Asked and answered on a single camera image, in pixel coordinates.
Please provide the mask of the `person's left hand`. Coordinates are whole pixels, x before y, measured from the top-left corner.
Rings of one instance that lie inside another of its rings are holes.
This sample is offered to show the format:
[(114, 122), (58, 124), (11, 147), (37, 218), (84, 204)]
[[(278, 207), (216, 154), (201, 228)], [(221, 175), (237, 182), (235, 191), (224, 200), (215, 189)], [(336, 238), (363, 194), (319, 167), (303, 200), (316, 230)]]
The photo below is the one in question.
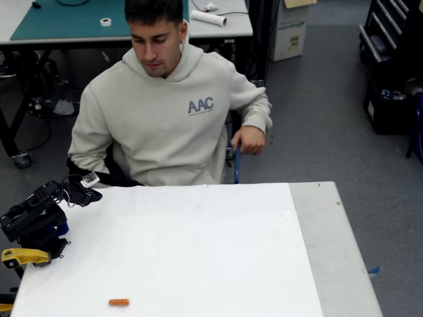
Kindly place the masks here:
[(236, 150), (240, 146), (243, 154), (259, 155), (265, 146), (265, 134), (257, 127), (246, 125), (238, 130), (233, 139), (232, 146)]

